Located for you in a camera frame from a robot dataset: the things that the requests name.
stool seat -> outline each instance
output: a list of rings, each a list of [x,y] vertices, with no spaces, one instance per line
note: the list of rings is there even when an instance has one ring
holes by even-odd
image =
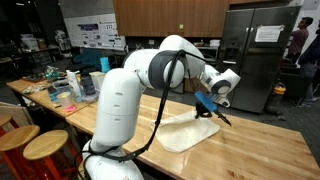
[[[57,152],[68,140],[64,130],[53,130],[32,140],[24,149],[23,156],[27,160],[39,160]]]
[[[0,126],[7,124],[12,119],[10,114],[0,114]]]
[[[25,145],[40,132],[39,126],[28,125],[14,129],[0,137],[0,151],[10,151]]]

cabinet door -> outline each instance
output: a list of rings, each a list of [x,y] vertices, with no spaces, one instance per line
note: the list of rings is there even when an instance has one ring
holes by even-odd
[[[114,0],[113,5],[119,35],[128,36],[142,32],[139,0]]]
[[[228,9],[225,0],[178,0],[178,32],[185,37],[221,37]]]
[[[253,3],[253,2],[260,2],[263,0],[229,0],[230,4],[243,4],[243,3]]]
[[[228,1],[212,1],[209,20],[209,37],[222,37],[224,21],[228,10]]]
[[[178,0],[178,32],[185,37],[207,37],[212,0]]]
[[[167,36],[176,32],[176,0],[114,0],[119,35]]]
[[[168,36],[177,31],[176,0],[143,0],[142,6],[146,9],[142,26],[147,28],[147,36]]]

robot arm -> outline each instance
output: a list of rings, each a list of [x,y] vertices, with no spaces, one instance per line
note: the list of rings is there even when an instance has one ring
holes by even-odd
[[[197,77],[212,93],[213,101],[229,106],[226,95],[240,80],[231,70],[219,73],[206,65],[200,51],[179,36],[167,37],[160,49],[145,49],[127,56],[124,67],[109,71],[98,101],[95,133],[85,147],[85,171],[93,179],[142,179],[131,161],[148,149],[160,124],[167,90],[184,77]],[[141,94],[145,88],[165,89],[155,131],[147,145],[125,155],[122,145],[134,135]]]

refrigerator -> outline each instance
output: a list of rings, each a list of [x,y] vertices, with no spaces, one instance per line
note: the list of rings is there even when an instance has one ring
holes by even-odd
[[[299,11],[286,6],[227,12],[217,69],[241,77],[228,94],[231,107],[263,112]]]

paper sign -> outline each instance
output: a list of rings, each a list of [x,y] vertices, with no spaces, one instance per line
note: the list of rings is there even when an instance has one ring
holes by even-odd
[[[118,35],[115,14],[64,19],[72,46],[124,50],[124,36]]]
[[[256,42],[278,42],[283,26],[260,26],[257,30]]]

